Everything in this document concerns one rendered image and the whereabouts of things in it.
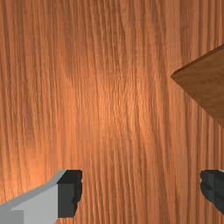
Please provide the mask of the brown door in frame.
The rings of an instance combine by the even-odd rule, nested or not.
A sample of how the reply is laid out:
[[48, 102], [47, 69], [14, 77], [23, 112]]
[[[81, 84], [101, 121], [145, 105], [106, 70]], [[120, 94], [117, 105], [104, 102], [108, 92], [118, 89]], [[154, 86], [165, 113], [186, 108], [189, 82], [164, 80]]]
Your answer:
[[224, 127], [224, 44], [181, 67], [171, 78]]

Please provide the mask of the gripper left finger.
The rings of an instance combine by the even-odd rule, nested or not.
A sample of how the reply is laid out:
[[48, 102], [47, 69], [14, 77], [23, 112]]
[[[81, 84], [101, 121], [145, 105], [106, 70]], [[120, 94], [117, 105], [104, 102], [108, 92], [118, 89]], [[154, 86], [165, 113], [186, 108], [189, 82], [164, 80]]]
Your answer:
[[0, 224], [54, 224], [73, 218], [82, 195], [82, 171], [61, 170], [51, 180], [0, 205]]

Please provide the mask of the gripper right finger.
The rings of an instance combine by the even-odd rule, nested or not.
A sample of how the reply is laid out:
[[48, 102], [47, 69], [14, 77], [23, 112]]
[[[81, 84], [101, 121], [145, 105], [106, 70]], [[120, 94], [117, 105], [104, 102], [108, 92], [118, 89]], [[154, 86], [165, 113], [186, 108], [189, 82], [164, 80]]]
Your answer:
[[204, 170], [200, 178], [203, 196], [224, 215], [224, 170]]

